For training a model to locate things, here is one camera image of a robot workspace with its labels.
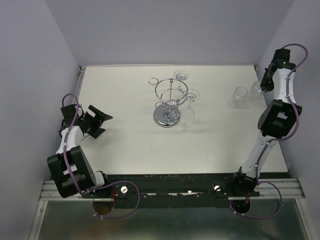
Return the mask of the clear wine glass front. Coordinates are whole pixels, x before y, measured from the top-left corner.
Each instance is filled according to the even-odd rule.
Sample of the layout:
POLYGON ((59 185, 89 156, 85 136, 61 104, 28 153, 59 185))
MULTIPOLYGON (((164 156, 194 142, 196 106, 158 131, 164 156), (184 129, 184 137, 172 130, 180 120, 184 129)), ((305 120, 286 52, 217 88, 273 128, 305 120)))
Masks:
POLYGON ((248 96, 248 90, 245 87, 237 87, 231 97, 230 105, 233 108, 240 108, 248 96))

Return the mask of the chrome wine glass rack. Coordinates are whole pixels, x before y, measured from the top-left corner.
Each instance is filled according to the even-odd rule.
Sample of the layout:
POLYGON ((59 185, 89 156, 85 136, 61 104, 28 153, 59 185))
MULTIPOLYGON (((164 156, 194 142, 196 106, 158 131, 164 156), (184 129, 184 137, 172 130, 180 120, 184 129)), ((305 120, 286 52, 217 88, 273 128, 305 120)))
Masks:
POLYGON ((153 112, 154 122, 162 128, 175 127, 181 120, 179 107, 186 102, 188 86, 183 80, 151 77, 148 83, 154 87, 157 98, 153 112))

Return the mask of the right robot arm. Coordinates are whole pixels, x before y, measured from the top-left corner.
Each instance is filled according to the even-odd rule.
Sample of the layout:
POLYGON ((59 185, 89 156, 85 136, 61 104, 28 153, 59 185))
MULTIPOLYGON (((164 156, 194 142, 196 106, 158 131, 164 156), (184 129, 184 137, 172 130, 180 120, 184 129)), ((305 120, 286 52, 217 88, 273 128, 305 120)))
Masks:
POLYGON ((293 135, 292 128, 298 125, 302 107, 296 104, 293 93, 297 65, 290 62, 290 53, 285 46, 277 49, 260 82, 262 91, 273 91, 273 100, 258 120, 259 134, 247 161, 233 175, 230 191, 236 196, 254 191, 270 151, 293 135))

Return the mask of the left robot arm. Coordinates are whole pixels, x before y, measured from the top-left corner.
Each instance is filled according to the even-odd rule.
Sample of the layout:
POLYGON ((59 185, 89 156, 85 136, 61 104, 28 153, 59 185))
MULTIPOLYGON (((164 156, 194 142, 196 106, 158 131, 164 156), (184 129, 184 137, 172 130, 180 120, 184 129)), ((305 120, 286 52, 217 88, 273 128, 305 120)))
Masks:
POLYGON ((92 105, 88 109, 94 116, 88 112, 78 114, 75 104, 60 109, 63 115, 59 131, 61 143, 56 154, 47 158, 47 164, 62 198, 87 190, 93 190, 99 197, 104 198, 111 191, 106 175, 102 171, 94 171, 90 166, 81 142, 87 136, 97 139, 106 131, 102 128, 103 123, 113 117, 92 105))

